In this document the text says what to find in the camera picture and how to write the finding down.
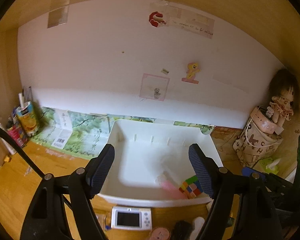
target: wooden wall panel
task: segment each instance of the wooden wall panel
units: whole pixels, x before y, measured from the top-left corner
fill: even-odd
[[[17,29],[0,33],[0,122],[6,123],[22,91],[17,57]],[[0,140],[0,164],[8,153]]]

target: blue textured gripper pad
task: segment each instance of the blue textured gripper pad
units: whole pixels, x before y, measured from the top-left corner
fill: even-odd
[[[214,191],[212,189],[211,177],[205,166],[201,162],[198,153],[193,145],[189,147],[189,160],[198,178],[198,181],[200,182],[203,192],[212,198],[214,195]]]
[[[96,195],[100,193],[100,190],[106,180],[106,177],[109,173],[113,161],[114,161],[114,147],[110,145],[108,151],[106,152],[101,163],[99,164],[98,168],[96,169],[95,173],[92,176],[91,185],[90,185],[91,195]]]

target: doll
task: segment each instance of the doll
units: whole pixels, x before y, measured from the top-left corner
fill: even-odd
[[[299,85],[296,77],[286,68],[280,69],[272,78],[269,85],[272,102],[266,115],[272,116],[272,121],[282,128],[285,120],[298,109]]]

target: colorful cube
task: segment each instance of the colorful cube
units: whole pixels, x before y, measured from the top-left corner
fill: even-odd
[[[203,192],[197,176],[193,176],[189,179],[186,179],[180,186],[179,190],[187,198],[196,198]]]

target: black cable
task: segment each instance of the black cable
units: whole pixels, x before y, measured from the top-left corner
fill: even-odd
[[[4,139],[7,143],[9,143],[16,152],[28,163],[28,165],[43,179],[44,173],[39,169],[37,165],[34,164],[34,162],[28,157],[28,155],[23,151],[23,149],[15,142],[14,139],[11,138],[10,135],[6,133],[6,131],[2,130],[0,128],[0,138]],[[72,210],[71,203],[69,200],[66,199],[65,196],[63,196],[64,203]]]

